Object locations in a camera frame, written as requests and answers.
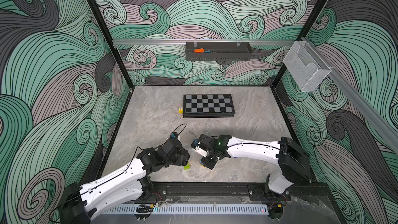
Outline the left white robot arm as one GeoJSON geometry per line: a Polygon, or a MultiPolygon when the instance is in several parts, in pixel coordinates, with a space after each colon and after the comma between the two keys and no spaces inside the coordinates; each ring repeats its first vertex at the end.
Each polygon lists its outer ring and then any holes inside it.
{"type": "Polygon", "coordinates": [[[125,166],[90,183],[67,186],[56,207],[62,224],[89,224],[103,212],[137,199],[160,199],[149,175],[170,166],[186,166],[189,152],[175,136],[157,148],[142,149],[125,166]]]}

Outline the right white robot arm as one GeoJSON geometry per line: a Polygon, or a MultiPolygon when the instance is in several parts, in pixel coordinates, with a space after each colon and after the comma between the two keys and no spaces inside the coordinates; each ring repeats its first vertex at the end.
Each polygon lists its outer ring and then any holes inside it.
{"type": "Polygon", "coordinates": [[[207,136],[202,134],[191,144],[202,156],[200,164],[210,170],[224,158],[250,158],[278,166],[267,176],[262,192],[264,197],[286,196],[294,184],[311,182],[309,155],[293,139],[281,137],[279,141],[261,142],[239,139],[230,135],[207,136]]]}

